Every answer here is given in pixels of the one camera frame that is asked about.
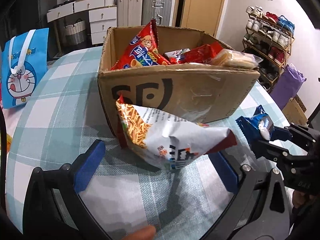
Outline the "right hand on gripper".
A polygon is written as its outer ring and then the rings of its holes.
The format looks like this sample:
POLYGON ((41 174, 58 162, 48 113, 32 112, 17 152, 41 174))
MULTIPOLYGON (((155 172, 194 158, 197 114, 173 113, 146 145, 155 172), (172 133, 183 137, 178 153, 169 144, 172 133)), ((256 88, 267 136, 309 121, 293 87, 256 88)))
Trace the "right hand on gripper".
POLYGON ((316 198, 315 196, 308 195, 303 192, 299 192, 297 190, 294 190, 293 194, 292 194, 292 204, 293 204, 294 208, 298 209, 304 203, 306 203, 310 200, 313 200, 315 198, 316 198))

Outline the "left hand thumb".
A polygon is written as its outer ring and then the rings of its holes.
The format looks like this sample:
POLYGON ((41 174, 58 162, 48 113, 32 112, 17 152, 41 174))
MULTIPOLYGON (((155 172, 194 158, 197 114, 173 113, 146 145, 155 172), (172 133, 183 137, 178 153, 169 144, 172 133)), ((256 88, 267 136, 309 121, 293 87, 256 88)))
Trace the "left hand thumb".
POLYGON ((156 235, 156 228, 148 225, 134 233, 125 236, 122 240, 153 240, 156 235))

